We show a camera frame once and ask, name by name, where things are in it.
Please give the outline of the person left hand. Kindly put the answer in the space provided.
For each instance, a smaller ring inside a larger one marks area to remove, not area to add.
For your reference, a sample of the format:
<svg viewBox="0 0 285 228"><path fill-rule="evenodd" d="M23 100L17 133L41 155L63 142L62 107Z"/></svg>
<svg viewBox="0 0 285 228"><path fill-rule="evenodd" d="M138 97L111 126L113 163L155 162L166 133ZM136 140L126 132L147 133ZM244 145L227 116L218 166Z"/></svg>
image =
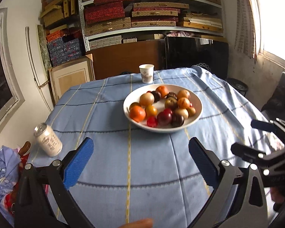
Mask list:
<svg viewBox="0 0 285 228"><path fill-rule="evenodd" d="M135 222L127 223L119 228L152 228L153 227L153 219L147 218L143 220L138 220Z"/></svg>

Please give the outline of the person right hand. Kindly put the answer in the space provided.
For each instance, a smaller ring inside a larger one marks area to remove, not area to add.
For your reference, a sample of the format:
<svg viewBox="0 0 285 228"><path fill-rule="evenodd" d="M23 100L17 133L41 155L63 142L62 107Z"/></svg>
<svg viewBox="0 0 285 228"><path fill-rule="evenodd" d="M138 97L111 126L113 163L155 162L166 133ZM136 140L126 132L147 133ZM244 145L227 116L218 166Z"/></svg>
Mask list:
<svg viewBox="0 0 285 228"><path fill-rule="evenodd" d="M271 200L276 204L283 204L285 201L285 186L277 186L270 188Z"/></svg>

